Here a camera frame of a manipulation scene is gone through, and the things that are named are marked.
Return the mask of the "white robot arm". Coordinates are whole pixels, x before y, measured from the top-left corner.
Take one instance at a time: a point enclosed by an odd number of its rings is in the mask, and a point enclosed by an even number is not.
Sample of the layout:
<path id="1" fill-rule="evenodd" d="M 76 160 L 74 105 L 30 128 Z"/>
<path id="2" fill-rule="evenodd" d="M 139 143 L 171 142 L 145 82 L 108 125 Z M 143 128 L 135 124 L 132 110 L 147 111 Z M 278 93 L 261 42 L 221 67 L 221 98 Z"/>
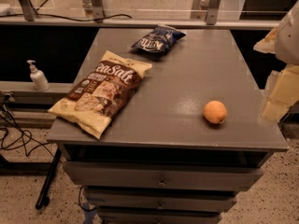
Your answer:
<path id="1" fill-rule="evenodd" d="M 262 122 L 278 123 L 299 102 L 299 1 L 253 49 L 284 64 L 266 80 L 259 115 Z"/>

